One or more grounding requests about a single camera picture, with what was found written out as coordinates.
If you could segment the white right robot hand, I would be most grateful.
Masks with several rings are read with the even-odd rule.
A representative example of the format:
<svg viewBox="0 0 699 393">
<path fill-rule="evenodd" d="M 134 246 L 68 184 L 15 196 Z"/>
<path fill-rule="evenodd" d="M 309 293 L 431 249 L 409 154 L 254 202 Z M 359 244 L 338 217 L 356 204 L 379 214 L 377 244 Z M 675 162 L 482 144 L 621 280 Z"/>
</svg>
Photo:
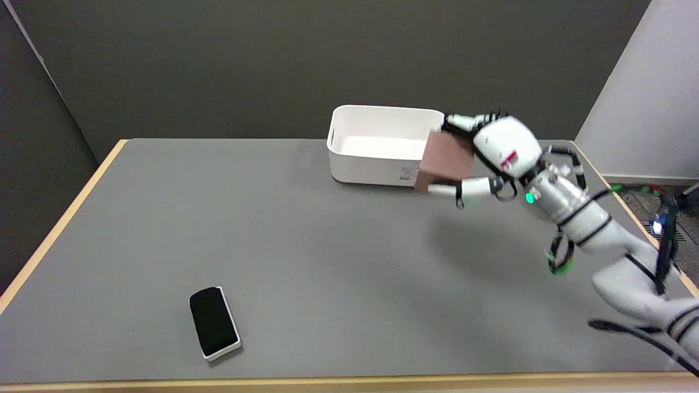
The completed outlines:
<svg viewBox="0 0 699 393">
<path fill-rule="evenodd" d="M 526 187 L 547 166 L 544 151 L 531 129 L 506 112 L 474 117 L 446 114 L 441 130 L 469 142 L 475 157 L 492 172 L 491 177 L 466 177 L 427 185 L 428 193 L 453 199 L 460 210 L 474 198 L 494 197 L 501 203 L 516 199 L 518 186 Z"/>
</svg>

